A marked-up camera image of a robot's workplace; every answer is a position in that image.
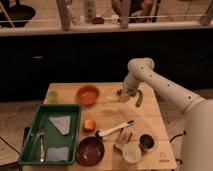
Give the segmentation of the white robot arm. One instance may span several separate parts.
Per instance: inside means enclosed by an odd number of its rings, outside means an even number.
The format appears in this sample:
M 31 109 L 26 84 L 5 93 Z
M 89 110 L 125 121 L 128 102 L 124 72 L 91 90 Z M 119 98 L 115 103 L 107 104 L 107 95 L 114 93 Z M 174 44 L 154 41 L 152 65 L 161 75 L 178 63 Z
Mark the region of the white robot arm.
M 213 171 L 213 99 L 205 99 L 157 74 L 151 58 L 133 58 L 127 68 L 120 95 L 123 102 L 141 82 L 146 82 L 186 115 L 179 171 Z

